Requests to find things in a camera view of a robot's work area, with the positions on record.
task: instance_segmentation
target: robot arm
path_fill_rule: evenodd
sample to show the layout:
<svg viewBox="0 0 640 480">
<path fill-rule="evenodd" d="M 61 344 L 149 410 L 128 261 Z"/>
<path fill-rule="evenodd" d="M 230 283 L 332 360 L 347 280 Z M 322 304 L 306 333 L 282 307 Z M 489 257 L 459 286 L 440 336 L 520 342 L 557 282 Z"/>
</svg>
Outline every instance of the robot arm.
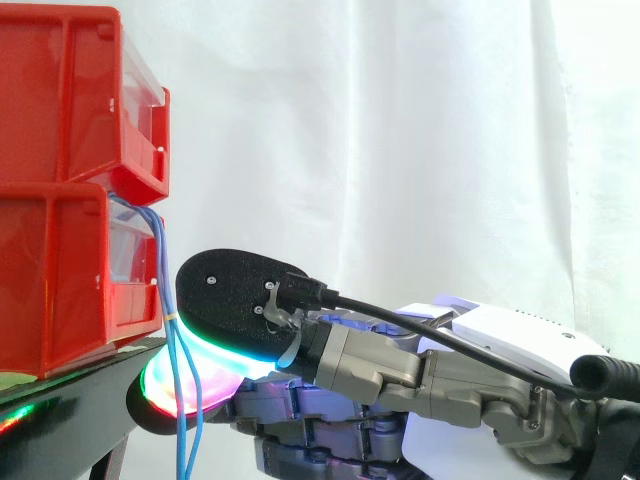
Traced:
<svg viewBox="0 0 640 480">
<path fill-rule="evenodd" d="M 212 273 L 217 278 L 215 289 L 209 289 L 201 281 Z M 385 320 L 391 318 L 400 327 L 422 332 L 443 347 L 459 349 L 462 353 L 430 348 L 419 355 L 415 350 L 402 350 L 389 336 L 330 323 L 322 316 L 311 318 L 310 312 L 321 307 L 347 307 L 340 304 L 337 292 L 325 287 L 290 265 L 228 250 L 204 252 L 188 261 L 178 275 L 178 308 L 189 328 L 203 338 L 224 344 L 225 348 L 260 360 L 276 361 L 278 370 L 301 378 L 297 380 L 299 384 L 288 380 L 278 383 L 267 378 L 238 392 L 227 406 L 227 417 L 237 422 L 239 430 L 277 438 L 280 446 L 284 444 L 294 450 L 314 445 L 327 449 L 324 453 L 316 452 L 325 455 L 322 461 L 319 457 L 314 459 L 313 452 L 305 453 L 306 450 L 290 450 L 288 460 L 284 461 L 287 455 L 279 449 L 278 455 L 282 454 L 282 458 L 278 458 L 282 463 L 274 460 L 276 450 L 270 443 L 273 440 L 260 440 L 258 463 L 274 476 L 297 478 L 284 471 L 295 470 L 296 459 L 309 459 L 328 469 L 329 465 L 338 468 L 345 463 L 337 457 L 350 460 L 360 455 L 359 461 L 366 462 L 360 466 L 366 468 L 366 472 L 351 472 L 359 476 L 341 477 L 325 470 L 325 476 L 317 478 L 396 478 L 391 470 L 385 475 L 372 473 L 370 469 L 376 468 L 376 464 L 369 460 L 388 462 L 394 456 L 401 458 L 397 444 L 388 442 L 385 450 L 374 440 L 398 438 L 404 412 L 446 422 L 458 430 L 461 430 L 459 427 L 477 429 L 485 424 L 495 436 L 488 440 L 495 445 L 497 439 L 501 449 L 516 452 L 536 465 L 563 463 L 576 452 L 592 448 L 598 410 L 596 399 L 605 393 L 622 394 L 622 398 L 635 398 L 638 393 L 637 382 L 634 385 L 630 381 L 633 372 L 639 371 L 637 366 L 605 361 L 604 370 L 596 367 L 602 378 L 598 382 L 586 382 L 588 389 L 579 389 L 567 384 L 566 377 L 575 372 L 568 371 L 566 364 L 549 361 L 539 351 L 529 352 L 520 341 L 510 343 L 504 338 L 495 338 L 491 343 L 495 336 L 483 337 L 481 329 L 477 325 L 474 328 L 472 322 L 466 325 L 466 333 L 476 335 L 472 340 L 480 339 L 482 343 L 464 340 L 461 338 L 464 329 L 456 331 L 456 318 L 449 329 L 438 324 L 417 328 L 414 320 L 393 313 L 392 317 L 381 315 Z M 458 318 L 468 319 L 479 310 L 469 302 L 458 303 L 450 305 L 451 317 L 462 312 Z M 383 322 L 378 325 L 383 331 L 396 328 Z M 514 338 L 523 336 L 522 331 L 519 333 Z M 563 333 L 567 333 L 561 335 L 565 340 L 578 337 L 575 332 Z M 599 356 L 589 358 L 606 360 L 602 355 L 605 352 L 594 347 L 593 342 L 576 346 L 578 343 L 573 347 L 572 352 L 577 355 L 571 362 L 582 354 L 595 354 Z M 502 351 L 496 353 L 494 348 Z M 547 353 L 553 351 L 553 342 L 547 343 L 546 348 Z M 607 377 L 607 365 L 613 365 L 614 373 L 623 365 L 626 376 Z M 578 373 L 578 378 L 584 378 L 584 372 Z M 326 421 L 331 418 L 347 423 L 336 426 Z M 301 420 L 302 424 L 293 427 L 294 420 Z M 351 444 L 360 442 L 361 447 L 348 450 L 337 438 L 349 438 Z M 329 458 L 327 451 L 336 458 Z M 358 465 L 357 460 L 348 464 Z M 398 475 L 411 474 L 407 472 L 402 470 Z"/>
</svg>

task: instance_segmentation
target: rainbow light ring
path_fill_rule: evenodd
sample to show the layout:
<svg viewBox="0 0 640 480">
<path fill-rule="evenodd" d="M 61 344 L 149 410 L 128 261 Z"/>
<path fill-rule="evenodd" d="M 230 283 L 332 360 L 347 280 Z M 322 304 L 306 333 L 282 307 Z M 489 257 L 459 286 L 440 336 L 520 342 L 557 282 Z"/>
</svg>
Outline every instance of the rainbow light ring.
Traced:
<svg viewBox="0 0 640 480">
<path fill-rule="evenodd" d="M 180 319 L 177 323 L 198 369 L 204 410 L 220 405 L 231 398 L 245 377 L 255 380 L 275 370 L 274 363 L 260 362 L 225 350 L 192 333 Z M 176 350 L 185 413 L 195 413 L 196 384 L 180 342 L 177 340 Z M 169 359 L 169 348 L 166 345 L 149 361 L 140 381 L 145 398 L 156 409 L 172 417 L 177 416 L 173 371 Z"/>
</svg>

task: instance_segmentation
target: wire bundle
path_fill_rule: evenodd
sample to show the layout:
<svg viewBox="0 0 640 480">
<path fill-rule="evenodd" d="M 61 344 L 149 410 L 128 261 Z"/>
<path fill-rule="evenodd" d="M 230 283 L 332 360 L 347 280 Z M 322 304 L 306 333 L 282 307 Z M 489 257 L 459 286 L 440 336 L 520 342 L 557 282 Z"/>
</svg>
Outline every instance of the wire bundle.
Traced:
<svg viewBox="0 0 640 480">
<path fill-rule="evenodd" d="M 203 408 L 202 408 L 202 384 L 196 365 L 193 361 L 189 348 L 180 334 L 178 328 L 178 311 L 173 299 L 173 291 L 171 289 L 171 283 L 169 280 L 169 263 L 167 255 L 167 239 L 164 231 L 164 224 L 160 216 L 149 207 L 137 207 L 131 205 L 126 200 L 118 197 L 117 195 L 110 193 L 109 198 L 127 208 L 130 208 L 137 214 L 139 214 L 145 222 L 151 228 L 154 237 L 156 238 L 156 252 L 157 252 L 157 264 L 158 264 L 158 291 L 160 293 L 160 301 L 162 304 L 162 311 L 164 313 L 164 325 L 167 336 L 167 347 L 169 349 L 169 358 L 171 360 L 171 369 L 173 371 L 173 383 L 177 408 L 177 459 L 176 459 L 176 479 L 177 480 L 189 480 L 195 464 L 196 455 L 198 453 L 198 447 L 200 446 L 200 439 L 202 437 L 202 430 L 204 428 L 203 420 Z M 178 368 L 178 350 L 176 348 L 177 343 L 180 344 L 184 356 L 189 364 L 189 369 L 193 376 L 193 380 L 196 385 L 197 395 L 197 427 L 196 437 L 191 447 L 191 453 L 189 454 L 189 461 L 185 466 L 186 451 L 187 451 L 187 417 L 184 409 L 184 398 L 182 395 L 182 384 L 180 382 L 180 372 Z"/>
</svg>

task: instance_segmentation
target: robotic hand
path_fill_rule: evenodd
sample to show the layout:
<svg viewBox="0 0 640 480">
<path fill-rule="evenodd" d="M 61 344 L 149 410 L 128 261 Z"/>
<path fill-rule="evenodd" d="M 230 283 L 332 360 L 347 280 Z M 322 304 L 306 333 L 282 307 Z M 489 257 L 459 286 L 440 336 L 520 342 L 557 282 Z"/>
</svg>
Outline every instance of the robotic hand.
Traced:
<svg viewBox="0 0 640 480">
<path fill-rule="evenodd" d="M 201 338 L 275 362 L 211 421 L 276 478 L 633 478 L 640 414 L 606 398 L 639 401 L 640 367 L 565 327 L 449 297 L 389 312 L 234 250 L 187 261 L 177 298 Z"/>
</svg>

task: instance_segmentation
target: white backdrop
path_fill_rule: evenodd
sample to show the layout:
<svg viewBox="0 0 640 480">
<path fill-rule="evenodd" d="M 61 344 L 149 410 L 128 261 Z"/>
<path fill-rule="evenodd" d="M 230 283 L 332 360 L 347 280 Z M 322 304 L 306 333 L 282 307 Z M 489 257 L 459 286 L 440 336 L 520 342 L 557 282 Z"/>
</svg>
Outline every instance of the white backdrop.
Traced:
<svg viewBox="0 0 640 480">
<path fill-rule="evenodd" d="M 536 312 L 640 361 L 632 0 L 110 3 L 173 94 L 173 273 L 247 249 L 387 307 Z M 136 431 L 123 480 L 172 478 L 174 446 Z M 194 478 L 261 478 L 251 440 L 208 426 Z"/>
</svg>

